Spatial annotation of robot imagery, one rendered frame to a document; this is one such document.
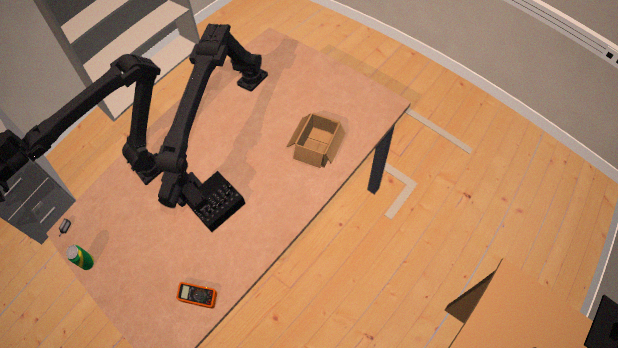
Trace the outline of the brown cardboard box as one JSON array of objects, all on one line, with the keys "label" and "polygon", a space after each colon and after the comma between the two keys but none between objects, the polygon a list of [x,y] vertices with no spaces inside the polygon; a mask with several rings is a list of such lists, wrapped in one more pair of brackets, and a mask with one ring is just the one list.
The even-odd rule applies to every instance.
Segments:
[{"label": "brown cardboard box", "polygon": [[[302,117],[287,147],[295,144],[293,159],[318,168],[325,168],[328,160],[332,164],[345,134],[340,121],[317,113],[310,113]],[[303,148],[303,146],[306,148]]]}]

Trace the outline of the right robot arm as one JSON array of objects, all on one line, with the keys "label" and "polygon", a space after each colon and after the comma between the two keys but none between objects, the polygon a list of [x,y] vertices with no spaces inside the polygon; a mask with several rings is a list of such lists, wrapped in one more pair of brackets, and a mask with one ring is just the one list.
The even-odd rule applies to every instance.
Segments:
[{"label": "right robot arm", "polygon": [[[134,54],[125,54],[120,57],[110,64],[111,68],[103,76],[51,117],[42,121],[38,126],[35,125],[23,139],[20,139],[10,130],[0,133],[1,181],[13,172],[12,167],[18,171],[29,161],[29,158],[34,162],[46,153],[66,129],[113,91],[124,85],[129,87],[134,82],[136,82],[136,86],[130,138],[127,137],[127,142],[122,148],[122,154],[127,160],[127,164],[130,163],[133,167],[131,167],[132,171],[137,173],[145,185],[148,185],[162,173],[156,167],[158,153],[152,154],[146,148],[146,131],[152,91],[155,79],[157,75],[160,75],[161,69],[148,58]],[[5,159],[8,159],[7,161],[11,166]]]}]

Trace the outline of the black lighting desk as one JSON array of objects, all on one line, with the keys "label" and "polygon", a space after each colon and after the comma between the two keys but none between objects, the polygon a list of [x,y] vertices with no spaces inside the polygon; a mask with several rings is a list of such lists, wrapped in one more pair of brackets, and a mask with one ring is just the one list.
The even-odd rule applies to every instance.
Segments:
[{"label": "black lighting desk", "polygon": [[196,215],[198,214],[198,218],[206,223],[206,225],[204,225],[208,229],[210,228],[209,230],[211,232],[215,231],[246,204],[243,196],[219,173],[219,171],[215,172],[203,182],[203,187],[200,187],[199,191],[208,202],[206,208],[197,212],[191,203],[187,204],[193,209]]}]

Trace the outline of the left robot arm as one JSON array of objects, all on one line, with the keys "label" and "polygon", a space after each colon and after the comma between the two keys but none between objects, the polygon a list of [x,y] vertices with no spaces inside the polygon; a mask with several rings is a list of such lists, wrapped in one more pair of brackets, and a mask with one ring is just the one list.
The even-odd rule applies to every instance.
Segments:
[{"label": "left robot arm", "polygon": [[[158,170],[164,172],[161,178],[162,184],[158,193],[158,201],[166,207],[175,208],[179,196],[183,201],[188,197],[187,200],[197,212],[199,210],[202,211],[206,204],[208,204],[206,198],[199,191],[196,181],[186,172],[188,167],[186,151],[190,130],[200,101],[210,75],[216,66],[223,67],[228,55],[231,58],[233,70],[242,73],[242,77],[237,81],[237,85],[250,92],[268,76],[267,71],[260,69],[262,63],[261,55],[251,54],[245,50],[233,35],[229,33],[230,28],[229,24],[218,25],[209,23],[199,43],[194,45],[190,54],[189,60],[191,64],[194,64],[195,61],[196,63],[181,98],[172,126],[164,139],[163,145],[160,147],[156,160]],[[234,62],[232,59],[234,59]],[[181,189],[188,182],[188,179],[189,183]]]}]

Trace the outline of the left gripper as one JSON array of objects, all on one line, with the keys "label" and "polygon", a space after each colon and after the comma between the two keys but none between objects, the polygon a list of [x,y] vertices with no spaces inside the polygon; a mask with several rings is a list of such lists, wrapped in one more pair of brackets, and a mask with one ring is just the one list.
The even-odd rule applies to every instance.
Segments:
[{"label": "left gripper", "polygon": [[[200,181],[200,180],[199,180],[199,179],[195,176],[195,174],[194,174],[193,172],[190,172],[189,174],[190,174],[190,175],[194,178],[194,180],[196,181],[196,183],[197,183],[197,185],[198,185],[198,187],[199,187],[199,188],[200,188],[200,187],[203,187],[202,182],[201,182],[201,181]],[[184,186],[182,186],[181,188],[184,188],[184,187],[185,187],[188,183],[189,183],[189,179],[188,179],[188,182],[187,182]],[[183,201],[183,200],[179,197],[179,200],[178,200],[178,202],[177,202],[177,203],[178,203],[178,205],[180,205],[181,207],[184,207],[187,203],[190,203],[190,202],[189,202],[187,199],[186,199],[185,201]]]}]

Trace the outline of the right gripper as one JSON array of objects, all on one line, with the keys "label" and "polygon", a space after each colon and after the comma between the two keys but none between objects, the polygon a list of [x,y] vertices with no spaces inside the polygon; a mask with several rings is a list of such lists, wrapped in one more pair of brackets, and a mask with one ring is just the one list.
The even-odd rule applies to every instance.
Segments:
[{"label": "right gripper", "polygon": [[[5,160],[7,161],[8,159],[5,159]],[[11,166],[11,164],[8,161],[7,163],[9,166]],[[0,185],[3,187],[3,191],[6,193],[9,191],[7,180],[17,172],[13,167],[11,169],[13,170],[13,172],[10,175],[8,175],[3,181],[0,180]],[[2,192],[0,191],[0,202],[4,202],[4,201],[5,201],[5,198],[2,195]]]}]

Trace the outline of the orange digital multimeter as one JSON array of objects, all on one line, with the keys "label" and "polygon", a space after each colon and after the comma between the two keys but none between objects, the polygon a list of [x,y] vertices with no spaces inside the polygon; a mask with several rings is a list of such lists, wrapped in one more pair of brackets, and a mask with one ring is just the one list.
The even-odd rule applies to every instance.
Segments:
[{"label": "orange digital multimeter", "polygon": [[177,300],[180,302],[213,309],[215,307],[217,291],[212,288],[180,282]]}]

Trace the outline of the green drink can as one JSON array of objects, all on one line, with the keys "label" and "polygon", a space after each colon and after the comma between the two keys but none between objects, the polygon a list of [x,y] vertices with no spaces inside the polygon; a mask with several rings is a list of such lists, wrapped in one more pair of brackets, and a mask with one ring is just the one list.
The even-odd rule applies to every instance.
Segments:
[{"label": "green drink can", "polygon": [[94,265],[94,258],[78,245],[71,245],[67,248],[66,256],[68,260],[84,270],[89,270]]}]

